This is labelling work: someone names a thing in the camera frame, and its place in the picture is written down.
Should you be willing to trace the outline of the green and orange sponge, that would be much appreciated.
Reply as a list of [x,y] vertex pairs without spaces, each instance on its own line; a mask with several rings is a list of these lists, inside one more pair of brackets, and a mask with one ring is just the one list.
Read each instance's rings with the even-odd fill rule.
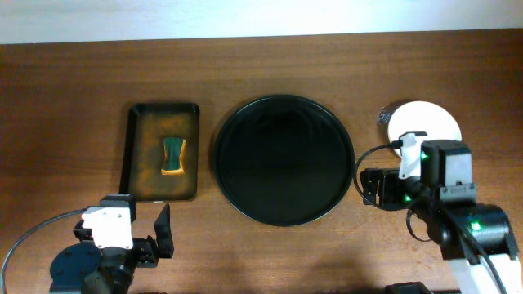
[[186,154],[186,140],[179,137],[165,137],[163,139],[164,160],[161,168],[163,176],[179,176],[185,173],[184,157]]

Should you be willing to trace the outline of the cream plate with ketchup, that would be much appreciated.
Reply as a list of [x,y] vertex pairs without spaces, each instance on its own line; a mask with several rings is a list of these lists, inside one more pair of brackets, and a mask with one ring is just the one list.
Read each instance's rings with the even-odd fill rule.
[[427,101],[410,101],[381,115],[382,132],[389,141],[409,131],[424,131],[428,140],[462,140],[456,119],[443,107]]

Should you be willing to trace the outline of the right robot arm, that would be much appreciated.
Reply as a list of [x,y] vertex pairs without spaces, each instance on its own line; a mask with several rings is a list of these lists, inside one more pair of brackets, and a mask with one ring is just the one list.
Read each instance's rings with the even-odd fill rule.
[[354,175],[365,203],[383,211],[407,210],[427,226],[462,293],[520,293],[519,247],[507,214],[478,203],[472,182],[448,185],[433,172],[400,178],[397,169],[368,168]]

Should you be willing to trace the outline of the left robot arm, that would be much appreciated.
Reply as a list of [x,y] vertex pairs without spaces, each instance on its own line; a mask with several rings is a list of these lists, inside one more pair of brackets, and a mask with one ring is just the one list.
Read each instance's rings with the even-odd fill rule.
[[78,243],[61,251],[50,267],[51,293],[126,293],[137,268],[155,268],[174,253],[170,206],[154,222],[153,238],[132,236],[129,207],[89,207],[74,227]]

